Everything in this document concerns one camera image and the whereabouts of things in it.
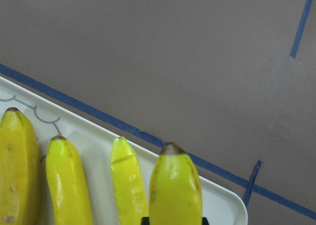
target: brown banana tip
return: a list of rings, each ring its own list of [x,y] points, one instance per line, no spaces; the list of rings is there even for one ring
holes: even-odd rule
[[[66,140],[66,138],[62,135],[56,135],[54,136],[53,138],[50,139],[51,141],[54,141],[54,140]]]
[[[160,154],[164,154],[164,155],[178,155],[178,154],[185,154],[185,153],[186,152],[174,142],[166,143],[160,152]]]
[[[8,108],[7,110],[5,110],[6,112],[17,112],[17,111],[19,111],[17,108],[15,108],[15,107],[10,107],[10,108]]]

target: banana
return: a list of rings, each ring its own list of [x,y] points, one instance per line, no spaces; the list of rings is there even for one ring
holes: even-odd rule
[[[32,123],[17,108],[8,108],[0,122],[0,224],[37,223],[39,160]]]
[[[136,152],[124,137],[114,139],[111,175],[121,225],[140,225],[148,201]]]
[[[202,195],[198,172],[190,157],[167,143],[150,180],[150,225],[201,225]]]
[[[89,194],[80,156],[65,137],[53,137],[46,155],[46,177],[55,225],[92,225]]]

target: white tray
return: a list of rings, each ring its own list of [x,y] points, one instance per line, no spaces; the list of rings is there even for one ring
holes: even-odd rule
[[[33,123],[42,155],[49,140],[60,131],[78,149],[87,179],[95,225],[119,225],[113,194],[109,159],[113,139],[118,135],[70,112],[0,76],[0,115],[9,107],[17,107]],[[157,155],[132,142],[140,161],[144,183],[149,181]],[[53,225],[51,200],[42,167],[43,206],[40,225]],[[210,225],[246,225],[247,210],[233,192],[203,178],[203,217]]]

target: blue tape strip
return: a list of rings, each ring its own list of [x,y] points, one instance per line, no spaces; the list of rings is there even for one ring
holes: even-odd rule
[[[83,111],[85,113],[88,113],[91,116],[94,116],[97,119],[100,119],[104,122],[107,122],[115,127],[117,127],[118,129],[121,129],[127,133],[130,133],[140,139],[143,139],[153,145],[162,147],[164,145],[164,142],[153,136],[150,135],[146,132],[142,132],[140,131],[138,128],[127,124],[119,119],[114,118],[113,116],[110,116],[96,108],[93,108],[75,98],[72,98],[62,92],[57,91],[56,89],[53,89],[43,83],[40,83],[22,73],[19,73],[13,69],[10,69],[9,67],[6,67],[2,64],[0,64],[0,72],[8,77],[11,77],[21,83],[24,83],[34,89],[36,89],[39,92],[42,92],[50,97],[53,97],[65,104],[68,104],[69,106],[72,106],[80,111]]]
[[[316,220],[316,212],[310,210],[310,209],[307,209],[297,203],[294,203],[284,197],[281,197],[267,189],[264,189],[260,186],[257,186],[257,185],[253,185],[253,188],[252,188],[252,191],[257,193],[257,194],[260,194],[278,204],[281,204],[289,209],[292,209],[300,214],[303,214],[311,219],[314,219]]]
[[[252,188],[253,188],[253,185],[255,183],[255,180],[256,180],[256,177],[259,173],[259,170],[260,170],[260,167],[261,167],[261,164],[262,164],[262,161],[258,161],[255,168],[253,169],[253,172],[250,176],[250,180],[249,180],[249,183],[248,183],[248,186],[247,186],[247,189],[246,189],[246,192],[245,194],[243,195],[243,202],[245,204],[245,206],[247,207],[248,204],[249,204],[249,201],[250,201],[250,196],[251,196],[251,192],[252,192]]]
[[[290,56],[293,57],[294,59],[296,58],[298,47],[299,47],[301,39],[302,39],[304,27],[305,27],[307,17],[308,17],[308,14],[310,12],[312,3],[313,3],[313,0],[306,0],[306,2],[305,2],[303,13],[302,13],[300,23],[299,23],[297,31],[296,31],[294,43],[293,43],[291,53],[290,53]]]
[[[192,159],[192,161],[194,162],[195,165],[202,167],[212,173],[215,173],[217,175],[220,175],[221,177],[236,183],[237,185],[240,185],[244,188],[247,187],[248,185],[248,181],[245,180],[244,178],[238,177],[232,173],[230,173],[229,171],[226,171],[208,161],[205,161],[204,159],[197,157],[191,153],[189,153],[190,158]]]
[[[129,125],[121,120],[118,120],[104,112],[101,112],[100,110],[97,110],[96,108],[93,108],[77,99],[74,99],[62,92],[59,92],[45,84],[42,84],[22,73],[19,73],[9,67],[6,67],[2,64],[0,64],[0,73],[7,76],[7,77],[10,77],[12,79],[15,79],[23,84],[26,84],[27,86],[33,88],[33,89],[36,89],[37,91],[39,92],[42,92],[48,96],[51,96],[65,104],[68,104],[69,106],[72,106],[80,111],[83,111],[87,114],[90,114],[102,121],[105,121],[125,132],[128,132],[134,136],[137,136],[139,137],[140,139],[143,139],[153,145],[156,145],[158,147],[162,147],[165,142],[163,142],[161,139],[153,136],[153,135],[150,135],[146,132],[142,132],[140,131],[138,128],[132,126],[132,125]],[[235,176],[234,174],[210,163],[210,162],[207,162],[193,154],[189,154],[190,157],[192,158],[192,161],[197,165],[197,166],[200,166],[206,170],[209,170],[210,172],[213,172],[215,174],[218,174],[220,175],[221,177],[231,181],[231,182],[234,182],[236,183],[237,185],[240,185],[244,188],[247,188],[248,185],[249,185],[249,182],[243,178],[240,178],[238,176]],[[252,187],[252,191],[255,192],[255,193],[258,193],[266,198],[269,198],[281,205],[284,205],[294,211],[297,211],[307,217],[310,217],[314,220],[316,220],[316,212],[313,212],[303,206],[300,206],[299,204],[296,204],[290,200],[287,200],[277,194],[274,194],[272,193],[271,191],[268,191],[260,186],[257,186],[257,185],[253,185]]]

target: green banana tip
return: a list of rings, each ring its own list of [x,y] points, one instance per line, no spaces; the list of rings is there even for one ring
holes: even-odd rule
[[[160,154],[164,155],[179,155],[185,153],[186,152],[174,142],[166,143],[160,152]]]

